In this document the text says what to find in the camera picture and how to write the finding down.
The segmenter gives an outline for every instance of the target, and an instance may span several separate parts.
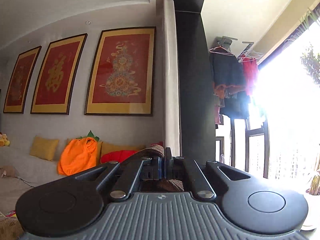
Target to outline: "red artwork with gold border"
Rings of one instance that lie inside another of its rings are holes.
[[[33,96],[32,114],[69,114],[73,83],[87,34],[49,44]]]
[[[102,31],[85,114],[152,114],[154,27]]]
[[[5,97],[4,113],[23,114],[30,79],[40,50],[41,46],[23,52],[18,56]]]

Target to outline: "orange garment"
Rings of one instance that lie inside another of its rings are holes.
[[[73,139],[61,154],[58,173],[69,176],[96,166],[97,149],[91,137]]]

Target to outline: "yellow plush toy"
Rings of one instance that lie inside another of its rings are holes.
[[[7,135],[4,134],[0,134],[0,146],[9,146],[10,145],[10,141],[8,140]]]

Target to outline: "ribbed surface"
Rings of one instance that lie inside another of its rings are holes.
[[[21,239],[52,238],[26,233]],[[135,193],[124,203],[110,204],[104,215],[83,232],[55,239],[305,240],[298,232],[261,236],[242,231],[228,223],[215,204],[196,201],[187,192]]]

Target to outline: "metal screw cap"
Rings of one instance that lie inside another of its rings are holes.
[[[210,190],[201,190],[198,192],[200,198],[212,198],[214,196],[213,192]]]
[[[110,193],[110,196],[113,198],[123,198],[126,194],[122,190],[114,190]]]

